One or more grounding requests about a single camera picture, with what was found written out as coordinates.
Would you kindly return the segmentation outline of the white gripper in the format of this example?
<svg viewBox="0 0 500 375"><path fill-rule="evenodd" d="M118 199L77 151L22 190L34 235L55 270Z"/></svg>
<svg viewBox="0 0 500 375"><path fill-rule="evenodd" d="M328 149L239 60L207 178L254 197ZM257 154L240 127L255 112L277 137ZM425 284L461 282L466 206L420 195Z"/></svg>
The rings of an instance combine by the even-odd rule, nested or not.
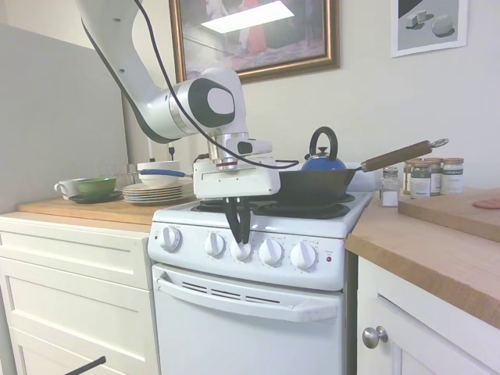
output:
<svg viewBox="0 0 500 375"><path fill-rule="evenodd" d="M234 240L246 245L251 228L251 207L246 197L274 195L280 190L278 170L239 162L218 170L211 159L193 165L194 193L198 199L224 198L224 212Z"/></svg>

